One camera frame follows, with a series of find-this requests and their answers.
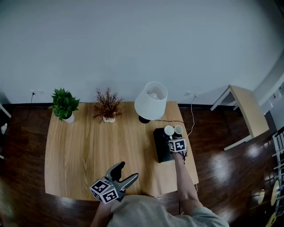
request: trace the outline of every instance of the shirt sleeve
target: shirt sleeve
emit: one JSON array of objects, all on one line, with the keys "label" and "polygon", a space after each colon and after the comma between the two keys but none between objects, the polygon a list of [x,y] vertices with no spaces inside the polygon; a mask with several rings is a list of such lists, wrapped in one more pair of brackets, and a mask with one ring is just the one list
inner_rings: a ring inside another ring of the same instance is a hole
[{"label": "shirt sleeve", "polygon": [[202,223],[202,226],[229,227],[229,224],[226,221],[205,207],[196,208],[192,212],[191,217],[195,222]]}]

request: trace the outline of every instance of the white lampshade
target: white lampshade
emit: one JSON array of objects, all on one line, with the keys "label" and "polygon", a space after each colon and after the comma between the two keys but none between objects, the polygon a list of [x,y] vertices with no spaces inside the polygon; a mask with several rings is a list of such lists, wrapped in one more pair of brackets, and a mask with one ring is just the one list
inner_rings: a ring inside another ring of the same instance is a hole
[{"label": "white lampshade", "polygon": [[134,102],[139,116],[148,120],[157,120],[164,115],[168,91],[158,82],[147,83]]}]

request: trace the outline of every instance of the black lamp base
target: black lamp base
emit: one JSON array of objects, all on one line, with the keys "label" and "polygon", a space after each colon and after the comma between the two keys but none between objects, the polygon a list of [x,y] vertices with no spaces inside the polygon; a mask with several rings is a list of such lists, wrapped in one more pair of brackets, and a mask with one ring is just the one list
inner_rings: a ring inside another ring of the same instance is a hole
[{"label": "black lamp base", "polygon": [[145,119],[145,118],[142,118],[141,116],[139,116],[139,121],[140,121],[141,123],[143,123],[143,124],[147,124],[147,123],[150,122],[150,120]]}]

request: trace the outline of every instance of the white plant pot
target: white plant pot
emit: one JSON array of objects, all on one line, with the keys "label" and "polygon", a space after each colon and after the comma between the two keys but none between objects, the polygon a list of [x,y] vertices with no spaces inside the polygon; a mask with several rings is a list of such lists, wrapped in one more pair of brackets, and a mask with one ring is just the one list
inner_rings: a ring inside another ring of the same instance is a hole
[{"label": "white plant pot", "polygon": [[103,121],[106,123],[114,123],[115,122],[115,118],[105,118],[103,117]]},{"label": "white plant pot", "polygon": [[72,115],[68,119],[63,119],[67,123],[72,123],[74,121],[74,114],[72,112]]}]

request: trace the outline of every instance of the potted plant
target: potted plant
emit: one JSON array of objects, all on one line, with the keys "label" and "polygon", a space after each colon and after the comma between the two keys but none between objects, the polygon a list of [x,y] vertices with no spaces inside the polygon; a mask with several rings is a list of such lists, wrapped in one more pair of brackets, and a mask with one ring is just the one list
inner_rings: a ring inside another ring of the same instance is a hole
[{"label": "potted plant", "polygon": [[54,115],[59,117],[59,120],[63,119],[67,123],[72,123],[73,111],[78,110],[80,99],[76,100],[76,97],[72,97],[71,93],[64,88],[59,90],[55,88],[54,92],[52,95],[54,106],[50,106],[49,109],[53,109]]},{"label": "potted plant", "polygon": [[105,94],[102,94],[99,89],[97,89],[97,102],[94,104],[94,116],[98,117],[99,122],[113,123],[118,116],[122,115],[122,110],[119,104],[123,100],[117,97],[117,92],[114,94],[110,93],[110,88],[108,87]]}]

